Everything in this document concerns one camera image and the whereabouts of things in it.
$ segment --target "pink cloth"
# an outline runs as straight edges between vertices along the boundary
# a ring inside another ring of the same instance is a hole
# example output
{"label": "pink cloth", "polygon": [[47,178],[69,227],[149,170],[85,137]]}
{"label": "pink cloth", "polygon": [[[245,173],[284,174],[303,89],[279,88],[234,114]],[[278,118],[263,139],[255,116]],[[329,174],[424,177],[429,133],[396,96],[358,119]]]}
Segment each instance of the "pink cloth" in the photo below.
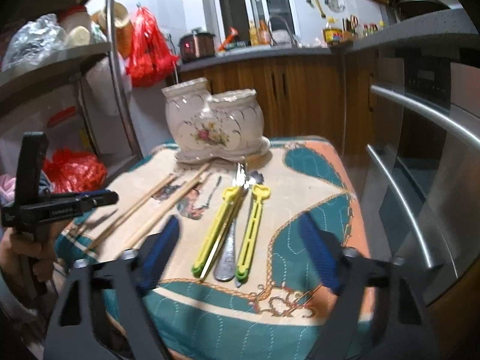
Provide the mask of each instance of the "pink cloth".
{"label": "pink cloth", "polygon": [[15,177],[10,175],[0,176],[0,202],[10,203],[15,198]]}

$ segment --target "white ceramic jar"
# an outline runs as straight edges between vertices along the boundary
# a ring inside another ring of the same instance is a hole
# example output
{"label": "white ceramic jar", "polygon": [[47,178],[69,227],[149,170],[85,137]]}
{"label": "white ceramic jar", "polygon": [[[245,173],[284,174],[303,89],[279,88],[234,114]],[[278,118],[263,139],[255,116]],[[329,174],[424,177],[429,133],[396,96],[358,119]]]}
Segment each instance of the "white ceramic jar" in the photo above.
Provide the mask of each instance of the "white ceramic jar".
{"label": "white ceramic jar", "polygon": [[263,113],[252,89],[212,96],[205,78],[163,89],[166,120],[180,147],[177,160],[186,163],[220,157],[241,161],[268,151],[262,137]]}

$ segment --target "red plastic bag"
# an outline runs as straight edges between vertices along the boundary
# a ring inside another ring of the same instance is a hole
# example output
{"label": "red plastic bag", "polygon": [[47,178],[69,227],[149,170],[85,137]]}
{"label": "red plastic bag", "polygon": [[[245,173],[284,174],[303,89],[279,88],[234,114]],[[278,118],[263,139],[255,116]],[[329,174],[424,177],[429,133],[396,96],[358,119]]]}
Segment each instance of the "red plastic bag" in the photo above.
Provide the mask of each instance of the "red plastic bag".
{"label": "red plastic bag", "polygon": [[172,74],[179,57],[172,55],[158,29],[155,16],[145,7],[139,7],[133,36],[127,74],[135,87],[152,86]]}
{"label": "red plastic bag", "polygon": [[52,160],[45,159],[43,171],[55,184],[55,193],[87,192],[102,188],[107,169],[88,151],[59,149]]}

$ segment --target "table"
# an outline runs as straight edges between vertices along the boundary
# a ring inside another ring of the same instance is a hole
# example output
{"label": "table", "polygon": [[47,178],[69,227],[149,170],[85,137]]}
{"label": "table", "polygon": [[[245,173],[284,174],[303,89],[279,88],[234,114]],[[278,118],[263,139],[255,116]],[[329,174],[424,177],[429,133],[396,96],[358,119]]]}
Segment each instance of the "table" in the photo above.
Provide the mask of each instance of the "table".
{"label": "table", "polygon": [[[74,240],[67,230],[57,241],[57,254],[67,266],[85,258],[85,246],[133,201],[174,169],[182,176],[150,199],[111,236],[92,261],[114,258],[131,235],[158,209],[162,199],[198,166],[179,166],[177,146],[162,145],[109,186],[119,196],[115,207],[104,207],[77,218],[72,226],[91,228]],[[334,233],[344,245],[369,256],[362,214],[353,187],[333,146],[319,137],[273,139],[270,154],[254,164],[272,191],[265,201],[262,223],[249,281],[219,283],[210,273],[200,283],[190,273],[200,245],[217,209],[222,191],[232,182],[234,164],[216,160],[209,178],[171,210],[180,214],[181,239],[158,288],[144,298],[166,345],[192,359],[304,359],[318,337],[335,296],[322,287],[298,234],[298,217],[309,211],[319,227]],[[246,226],[249,202],[238,216],[237,256]],[[167,217],[153,232],[159,231]],[[107,290],[107,310],[118,311],[115,294]],[[367,289],[351,345],[357,354],[371,318],[374,293]]]}

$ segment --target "gray countertop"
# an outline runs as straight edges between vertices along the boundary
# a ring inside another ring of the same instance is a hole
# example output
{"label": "gray countertop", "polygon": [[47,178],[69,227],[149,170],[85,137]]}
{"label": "gray countertop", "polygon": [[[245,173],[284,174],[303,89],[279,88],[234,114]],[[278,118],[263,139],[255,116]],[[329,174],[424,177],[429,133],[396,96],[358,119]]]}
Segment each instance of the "gray countertop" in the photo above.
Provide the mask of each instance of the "gray countertop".
{"label": "gray countertop", "polygon": [[452,44],[480,49],[480,36],[464,9],[450,9],[404,20],[383,31],[356,40],[352,45],[335,48],[309,47],[301,49],[272,47],[238,54],[215,56],[189,62],[179,67],[179,72],[194,71],[213,65],[238,62],[247,59],[275,56],[319,56],[349,53],[372,47],[403,46],[420,47],[432,44]]}

